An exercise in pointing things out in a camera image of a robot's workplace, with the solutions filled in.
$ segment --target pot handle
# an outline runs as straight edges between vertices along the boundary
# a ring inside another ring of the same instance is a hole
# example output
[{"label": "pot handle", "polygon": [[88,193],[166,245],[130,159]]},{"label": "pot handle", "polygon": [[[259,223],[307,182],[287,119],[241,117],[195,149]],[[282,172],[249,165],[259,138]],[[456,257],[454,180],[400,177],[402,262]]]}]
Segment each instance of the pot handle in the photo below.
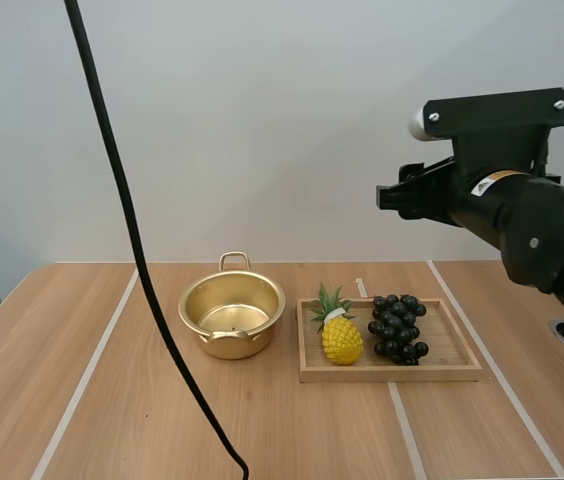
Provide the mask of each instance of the pot handle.
[{"label": "pot handle", "polygon": [[222,255],[220,257],[220,271],[224,270],[224,261],[228,257],[242,257],[244,259],[246,269],[251,270],[251,260],[249,260],[249,257],[246,253],[244,253],[244,252],[226,252],[224,255]]},{"label": "pot handle", "polygon": [[233,330],[231,332],[212,332],[208,337],[200,335],[200,338],[205,343],[211,344],[221,338],[249,338],[249,335],[243,330]]}]

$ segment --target fake fruit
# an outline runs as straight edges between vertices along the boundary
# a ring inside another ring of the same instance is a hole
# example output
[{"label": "fake fruit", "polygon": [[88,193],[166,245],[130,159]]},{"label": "fake fruit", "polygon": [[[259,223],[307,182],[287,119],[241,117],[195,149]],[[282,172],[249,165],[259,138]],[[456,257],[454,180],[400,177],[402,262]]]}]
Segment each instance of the fake fruit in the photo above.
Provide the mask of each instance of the fake fruit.
[{"label": "fake fruit", "polygon": [[368,329],[371,335],[379,335],[384,329],[384,325],[382,325],[382,323],[378,320],[373,320],[372,322],[369,322]]},{"label": "fake fruit", "polygon": [[406,305],[404,305],[402,302],[394,303],[391,307],[391,313],[396,317],[402,318],[406,313]]},{"label": "fake fruit", "polygon": [[426,307],[420,303],[420,304],[415,308],[415,310],[413,311],[413,313],[415,313],[415,316],[416,316],[416,317],[423,317],[424,315],[426,315]]},{"label": "fake fruit", "polygon": [[395,317],[393,315],[389,315],[389,320],[386,322],[387,326],[392,327],[396,330],[402,330],[402,320],[400,320],[398,317]]},{"label": "fake fruit", "polygon": [[384,342],[378,342],[373,346],[373,351],[375,352],[375,354],[379,357],[385,357],[387,355],[387,350],[386,350],[386,343]]},{"label": "fake fruit", "polygon": [[398,299],[398,296],[397,296],[397,295],[391,294],[391,295],[388,295],[388,296],[386,297],[386,303],[387,303],[387,305],[388,305],[389,307],[392,307],[393,304],[396,303],[396,302],[398,302],[398,301],[399,301],[399,299]]},{"label": "fake fruit", "polygon": [[415,315],[413,315],[411,312],[405,313],[402,317],[402,323],[405,327],[412,327],[413,325],[415,325]]},{"label": "fake fruit", "polygon": [[373,318],[369,332],[380,338],[373,350],[381,357],[388,357],[396,365],[419,365],[419,358],[429,353],[424,342],[411,342],[420,337],[415,325],[417,318],[426,315],[426,307],[417,297],[404,294],[374,297]]},{"label": "fake fruit", "polygon": [[320,284],[321,308],[314,310],[318,316],[313,320],[322,322],[318,332],[322,330],[322,347],[327,358],[336,365],[351,365],[360,358],[364,347],[362,336],[351,321],[355,317],[346,313],[351,308],[351,302],[339,296],[341,288],[329,296],[324,285]]},{"label": "fake fruit", "polygon": [[395,338],[396,334],[397,334],[397,332],[395,331],[395,328],[389,327],[387,325],[387,326],[384,327],[384,329],[380,333],[380,336],[382,338],[384,338],[385,340],[393,340]]},{"label": "fake fruit", "polygon": [[389,355],[395,355],[396,353],[398,353],[398,350],[400,349],[400,344],[395,340],[389,340],[385,342],[385,345],[386,345],[386,351]]},{"label": "fake fruit", "polygon": [[413,310],[415,310],[418,306],[418,299],[415,297],[412,297],[411,295],[407,295],[406,297],[404,297],[401,302],[406,306],[407,310],[412,312]]},{"label": "fake fruit", "polygon": [[398,333],[397,340],[402,345],[406,345],[407,343],[409,343],[411,340],[413,340],[413,338],[411,338],[411,330],[407,328],[400,330],[400,332]]},{"label": "fake fruit", "polygon": [[380,314],[380,320],[382,321],[382,323],[384,323],[385,325],[389,324],[389,318],[391,318],[391,312],[389,312],[388,310],[384,310],[381,314]]},{"label": "fake fruit", "polygon": [[402,347],[402,356],[404,358],[415,358],[415,347],[413,345],[405,345]]},{"label": "fake fruit", "polygon": [[413,345],[413,348],[415,348],[415,353],[418,357],[425,357],[429,353],[429,346],[424,342],[416,343]]},{"label": "fake fruit", "polygon": [[375,297],[373,299],[373,306],[378,310],[382,311],[386,308],[386,298],[384,297]]}]

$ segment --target black cable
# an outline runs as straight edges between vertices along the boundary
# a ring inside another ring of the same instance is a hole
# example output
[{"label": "black cable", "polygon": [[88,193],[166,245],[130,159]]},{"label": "black cable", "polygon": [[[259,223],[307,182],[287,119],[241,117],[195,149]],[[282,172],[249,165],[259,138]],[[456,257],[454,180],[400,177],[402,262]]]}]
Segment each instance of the black cable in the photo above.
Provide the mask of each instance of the black cable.
[{"label": "black cable", "polygon": [[140,231],[138,229],[138,223],[135,218],[135,210],[133,208],[133,201],[131,200],[131,192],[129,191],[129,185],[126,181],[126,175],[124,174],[124,169],[122,168],[122,162],[120,161],[120,154],[118,153],[118,147],[115,143],[115,137],[113,136],[113,129],[111,128],[111,123],[109,122],[109,114],[106,110],[106,105],[104,104],[104,97],[102,96],[102,90],[100,89],[100,82],[98,80],[98,74],[95,69],[95,63],[93,61],[93,55],[91,54],[91,47],[89,46],[89,40],[86,35],[86,30],[84,28],[84,23],[82,22],[82,15],[80,14],[80,7],[78,6],[77,0],[64,0],[64,5],[66,6],[66,11],[69,15],[69,21],[71,22],[71,29],[73,30],[73,36],[75,37],[75,43],[77,44],[78,51],[80,52],[80,60],[82,60],[82,67],[84,68],[84,75],[86,76],[86,81],[89,86],[89,92],[91,94],[91,100],[93,101],[93,107],[95,109],[95,114],[98,118],[98,124],[100,125],[100,132],[102,133],[102,139],[104,140],[104,146],[106,147],[106,152],[109,156],[109,161],[111,163],[111,170],[113,171],[113,176],[115,177],[115,183],[118,188],[118,193],[120,194],[120,201],[122,202],[122,210],[124,211],[124,218],[126,219],[126,226],[129,230],[129,237],[131,239],[131,247],[133,248],[133,256],[135,257],[135,264],[138,268],[138,276],[142,282],[142,288],[144,289],[144,294],[146,295],[146,300],[151,308],[153,317],[155,318],[155,323],[160,330],[162,339],[166,344],[166,348],[169,350],[175,365],[182,374],[184,381],[186,382],[189,390],[198,402],[198,405],[204,412],[207,420],[215,430],[218,438],[226,448],[226,451],[231,455],[231,458],[235,460],[243,472],[243,479],[247,480],[249,478],[249,467],[246,462],[238,455],[238,453],[231,445],[231,442],[227,438],[224,430],[220,426],[217,418],[213,414],[211,407],[205,400],[200,388],[193,379],[189,368],[184,363],[182,355],[169,332],[169,326],[164,319],[164,314],[160,308],[160,303],[155,295],[155,290],[153,289],[153,284],[151,283],[151,277],[149,276],[149,269],[146,265],[146,260],[144,258],[144,251],[142,249],[142,241],[140,239]]}]

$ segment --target label sticker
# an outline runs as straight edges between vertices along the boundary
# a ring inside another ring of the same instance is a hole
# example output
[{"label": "label sticker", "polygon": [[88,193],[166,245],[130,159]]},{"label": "label sticker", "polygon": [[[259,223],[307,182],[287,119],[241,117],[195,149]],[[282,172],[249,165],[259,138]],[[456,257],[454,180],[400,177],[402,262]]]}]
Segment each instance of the label sticker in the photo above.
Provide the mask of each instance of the label sticker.
[{"label": "label sticker", "polygon": [[516,172],[514,170],[502,170],[500,172],[494,172],[488,177],[484,177],[482,180],[480,180],[475,185],[475,187],[473,187],[473,190],[471,190],[471,195],[475,195],[476,197],[481,197],[482,195],[484,195],[484,192],[486,192],[491,185],[493,185],[501,178],[508,177],[509,175],[524,175],[524,173]]}]

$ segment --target gold pot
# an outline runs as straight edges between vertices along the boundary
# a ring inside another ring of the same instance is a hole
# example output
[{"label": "gold pot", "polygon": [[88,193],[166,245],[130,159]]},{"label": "gold pot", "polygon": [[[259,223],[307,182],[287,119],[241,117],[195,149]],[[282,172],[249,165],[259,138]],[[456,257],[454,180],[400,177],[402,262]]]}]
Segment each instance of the gold pot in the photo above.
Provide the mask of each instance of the gold pot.
[{"label": "gold pot", "polygon": [[[230,256],[242,257],[246,269],[225,269]],[[284,292],[273,280],[251,271],[246,253],[228,252],[220,257],[220,271],[191,285],[178,308],[206,353],[245,358],[271,342],[275,322],[284,310]]]}]

